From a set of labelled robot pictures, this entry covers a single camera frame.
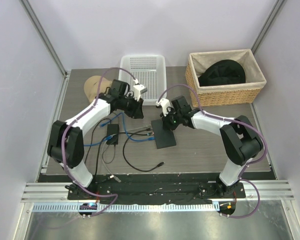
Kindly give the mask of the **black network switch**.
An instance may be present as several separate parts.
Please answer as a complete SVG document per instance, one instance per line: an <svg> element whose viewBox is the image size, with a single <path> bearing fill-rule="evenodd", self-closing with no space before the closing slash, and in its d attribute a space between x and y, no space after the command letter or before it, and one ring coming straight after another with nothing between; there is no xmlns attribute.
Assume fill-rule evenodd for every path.
<svg viewBox="0 0 300 240"><path fill-rule="evenodd" d="M173 131L164 127L161 119L152 120L151 127L157 149L169 148L177 145Z"/></svg>

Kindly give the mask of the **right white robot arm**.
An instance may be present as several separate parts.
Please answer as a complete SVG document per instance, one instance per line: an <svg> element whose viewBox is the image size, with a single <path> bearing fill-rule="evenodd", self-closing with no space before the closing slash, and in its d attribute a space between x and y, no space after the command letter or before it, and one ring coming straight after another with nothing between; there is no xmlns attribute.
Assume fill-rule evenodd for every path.
<svg viewBox="0 0 300 240"><path fill-rule="evenodd" d="M192 108L183 96L172 101L162 98L156 102L156 107L162 109L160 117L167 130L174 131L179 125L183 125L221 137L228 159L216 178L215 190L223 198L231 195L240 181L244 167L264 148L260 135L252 129L249 119L244 115L224 118Z"/></svg>

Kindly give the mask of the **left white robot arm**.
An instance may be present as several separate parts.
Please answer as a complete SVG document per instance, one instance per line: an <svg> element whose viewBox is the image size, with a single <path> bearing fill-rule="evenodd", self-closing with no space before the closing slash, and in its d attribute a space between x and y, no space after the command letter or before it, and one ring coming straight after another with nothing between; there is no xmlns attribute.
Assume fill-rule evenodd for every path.
<svg viewBox="0 0 300 240"><path fill-rule="evenodd" d="M47 155L61 165L72 182L79 187L79 194L90 200L97 196L94 176L84 163L84 136L100 120L116 110L128 117L144 117L142 94L147 87L137 80L133 86L113 80L105 92L97 94L95 100L76 116L66 121L55 121L50 130Z"/></svg>

